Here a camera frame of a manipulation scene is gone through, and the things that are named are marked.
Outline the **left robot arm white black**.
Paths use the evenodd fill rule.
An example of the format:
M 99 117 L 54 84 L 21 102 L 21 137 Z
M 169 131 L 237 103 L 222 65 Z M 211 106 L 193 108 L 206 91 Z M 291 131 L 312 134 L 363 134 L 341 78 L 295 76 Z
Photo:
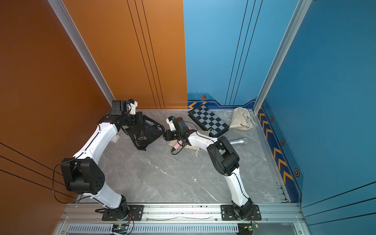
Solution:
M 145 121 L 142 112 L 131 114 L 116 111 L 114 115 L 108 113 L 103 116 L 85 145 L 72 158 L 65 158 L 59 164 L 66 189 L 84 198 L 94 199 L 103 206 L 100 212 L 112 219 L 127 220 L 130 212 L 125 196 L 107 185 L 98 163 L 110 140 L 121 128 Z

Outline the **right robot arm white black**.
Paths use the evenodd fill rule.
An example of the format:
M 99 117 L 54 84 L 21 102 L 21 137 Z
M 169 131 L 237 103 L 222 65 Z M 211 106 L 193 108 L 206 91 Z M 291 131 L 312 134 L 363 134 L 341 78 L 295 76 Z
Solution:
M 191 129 L 181 117 L 170 116 L 166 119 L 169 129 L 164 133 L 166 141 L 177 141 L 173 150 L 194 146 L 207 151 L 215 170 L 224 176 L 232 197 L 232 205 L 237 219 L 252 218 L 256 208 L 247 194 L 240 176 L 240 157 L 230 141 L 225 137 L 209 137 Z

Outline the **beige drawstring bag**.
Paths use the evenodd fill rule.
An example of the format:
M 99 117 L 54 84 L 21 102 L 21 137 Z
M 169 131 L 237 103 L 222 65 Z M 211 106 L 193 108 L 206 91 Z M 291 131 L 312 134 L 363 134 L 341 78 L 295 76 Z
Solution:
M 232 114 L 232 118 L 229 128 L 248 131 L 258 126 L 253 116 L 246 108 L 237 107 L 233 111 L 226 110 L 224 115 L 228 117 L 230 114 Z
M 208 143 L 209 143 L 209 140 L 205 140 L 204 141 L 203 139 L 204 139 L 204 137 L 207 137 L 207 138 L 210 139 L 210 137 L 208 136 L 208 134 L 210 134 L 210 131 L 199 130 L 198 134 L 194 133 L 193 134 L 193 144 L 192 143 L 185 144 L 185 148 L 187 148 L 187 149 L 193 149 L 196 152 L 198 152 L 199 149 L 206 150 L 207 146 L 208 146 Z M 173 140 L 173 141 L 169 141 L 168 145 L 171 146 L 171 147 L 173 147 L 176 143 L 177 143 L 177 140 Z

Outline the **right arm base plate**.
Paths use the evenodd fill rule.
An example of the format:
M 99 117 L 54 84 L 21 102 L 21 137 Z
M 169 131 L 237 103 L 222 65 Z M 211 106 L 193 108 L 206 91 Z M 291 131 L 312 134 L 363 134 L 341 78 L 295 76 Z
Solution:
M 234 205 L 221 205 L 221 216 L 223 221 L 232 220 L 252 220 L 261 221 L 261 212 L 258 205 L 244 205 L 238 207 Z

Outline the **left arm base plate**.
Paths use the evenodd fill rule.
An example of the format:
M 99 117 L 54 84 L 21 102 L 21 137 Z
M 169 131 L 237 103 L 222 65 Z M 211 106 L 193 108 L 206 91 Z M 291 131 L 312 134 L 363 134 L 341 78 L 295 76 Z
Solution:
M 141 221 L 144 205 L 127 205 L 125 209 L 103 209 L 102 221 Z

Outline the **black cloth bag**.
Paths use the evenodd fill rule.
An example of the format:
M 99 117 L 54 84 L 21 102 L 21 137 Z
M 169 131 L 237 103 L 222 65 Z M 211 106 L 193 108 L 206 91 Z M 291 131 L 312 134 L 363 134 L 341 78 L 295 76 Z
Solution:
M 149 144 L 157 140 L 165 132 L 162 124 L 148 117 L 145 127 L 129 126 L 123 129 L 124 133 L 128 135 L 138 150 L 146 151 Z

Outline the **pink hair dryer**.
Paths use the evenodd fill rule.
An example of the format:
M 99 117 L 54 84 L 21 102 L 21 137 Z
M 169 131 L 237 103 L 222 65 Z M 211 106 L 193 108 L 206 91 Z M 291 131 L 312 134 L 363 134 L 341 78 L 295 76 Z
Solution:
M 182 141 L 177 141 L 177 143 L 172 147 L 171 154 L 177 155 L 185 147 L 185 144 Z

